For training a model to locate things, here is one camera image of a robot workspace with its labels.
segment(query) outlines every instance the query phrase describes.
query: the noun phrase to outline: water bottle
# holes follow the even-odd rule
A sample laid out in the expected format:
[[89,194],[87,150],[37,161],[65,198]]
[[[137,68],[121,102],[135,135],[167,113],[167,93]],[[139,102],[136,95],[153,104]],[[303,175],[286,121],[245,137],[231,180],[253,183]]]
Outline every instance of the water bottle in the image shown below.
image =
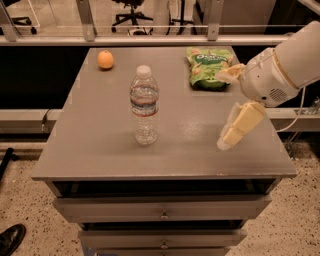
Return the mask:
[[130,86],[133,129],[136,140],[142,145],[158,138],[159,87],[149,66],[137,67],[137,74]]

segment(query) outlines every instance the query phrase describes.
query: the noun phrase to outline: gray cabinet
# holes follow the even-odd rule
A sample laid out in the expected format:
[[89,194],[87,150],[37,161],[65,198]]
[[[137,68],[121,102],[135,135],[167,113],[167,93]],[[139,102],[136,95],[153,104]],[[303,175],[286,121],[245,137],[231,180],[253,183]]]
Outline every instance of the gray cabinet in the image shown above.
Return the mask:
[[[185,47],[109,48],[116,64],[105,72],[100,50],[90,49],[33,179],[46,182],[57,211],[99,253],[225,255],[272,189],[296,175],[270,120],[220,151],[229,110],[246,101],[239,87],[193,90]],[[159,138],[147,147],[134,139],[128,95],[140,64],[160,87]]]

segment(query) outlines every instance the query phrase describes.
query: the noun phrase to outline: drawer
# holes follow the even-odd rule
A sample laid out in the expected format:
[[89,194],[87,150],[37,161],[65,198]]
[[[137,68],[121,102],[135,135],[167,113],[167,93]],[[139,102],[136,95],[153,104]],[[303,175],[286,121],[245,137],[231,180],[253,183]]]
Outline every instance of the drawer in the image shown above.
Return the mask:
[[196,249],[238,245],[244,230],[117,230],[80,231],[88,248],[101,249]]
[[269,195],[177,198],[56,199],[55,208],[73,223],[254,219]]
[[230,248],[158,249],[158,250],[108,250],[97,249],[99,256],[224,256]]

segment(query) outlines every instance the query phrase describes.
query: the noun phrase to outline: green bag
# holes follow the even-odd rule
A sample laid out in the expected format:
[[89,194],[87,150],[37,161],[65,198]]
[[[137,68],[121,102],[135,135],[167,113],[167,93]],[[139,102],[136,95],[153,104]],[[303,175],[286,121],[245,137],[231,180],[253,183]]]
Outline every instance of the green bag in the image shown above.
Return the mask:
[[226,49],[197,49],[189,47],[190,83],[193,88],[221,91],[228,84],[215,79],[215,74],[232,65],[233,55]]

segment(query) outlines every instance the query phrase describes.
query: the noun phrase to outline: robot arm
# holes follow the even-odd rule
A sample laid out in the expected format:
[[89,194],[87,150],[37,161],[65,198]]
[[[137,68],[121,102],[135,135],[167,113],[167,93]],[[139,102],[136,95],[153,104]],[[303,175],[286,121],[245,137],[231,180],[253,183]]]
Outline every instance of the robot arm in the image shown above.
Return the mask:
[[320,79],[320,23],[311,22],[275,48],[267,48],[247,65],[222,70],[216,79],[237,84],[249,99],[232,108],[217,142],[219,149],[235,146],[276,107]]

